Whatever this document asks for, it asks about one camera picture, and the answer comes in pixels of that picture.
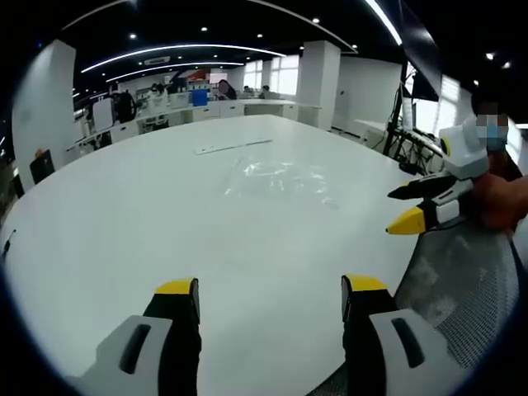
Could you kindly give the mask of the person's right hand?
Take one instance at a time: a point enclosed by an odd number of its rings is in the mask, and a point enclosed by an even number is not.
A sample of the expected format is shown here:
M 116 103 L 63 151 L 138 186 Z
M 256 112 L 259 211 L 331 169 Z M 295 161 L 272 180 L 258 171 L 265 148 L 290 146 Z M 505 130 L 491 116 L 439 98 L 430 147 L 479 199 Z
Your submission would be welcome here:
M 527 176 L 506 181 L 487 172 L 472 183 L 463 214 L 489 229 L 514 232 L 527 216 Z

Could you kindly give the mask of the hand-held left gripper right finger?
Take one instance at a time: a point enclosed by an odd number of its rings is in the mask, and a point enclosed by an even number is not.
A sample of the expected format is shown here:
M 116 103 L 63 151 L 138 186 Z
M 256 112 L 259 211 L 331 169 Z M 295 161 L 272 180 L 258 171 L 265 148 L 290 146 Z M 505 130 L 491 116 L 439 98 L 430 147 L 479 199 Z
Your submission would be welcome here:
M 464 382 L 446 339 L 374 277 L 342 276 L 342 321 L 349 395 L 451 395 Z

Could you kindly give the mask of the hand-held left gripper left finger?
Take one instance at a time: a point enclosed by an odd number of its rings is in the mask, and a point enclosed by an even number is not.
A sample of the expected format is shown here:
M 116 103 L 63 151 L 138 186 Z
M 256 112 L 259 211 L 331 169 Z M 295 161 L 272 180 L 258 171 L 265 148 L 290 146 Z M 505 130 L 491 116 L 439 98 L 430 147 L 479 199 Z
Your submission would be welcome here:
M 141 315 L 131 315 L 96 350 L 95 362 L 67 381 L 80 395 L 197 395 L 199 281 L 160 285 Z

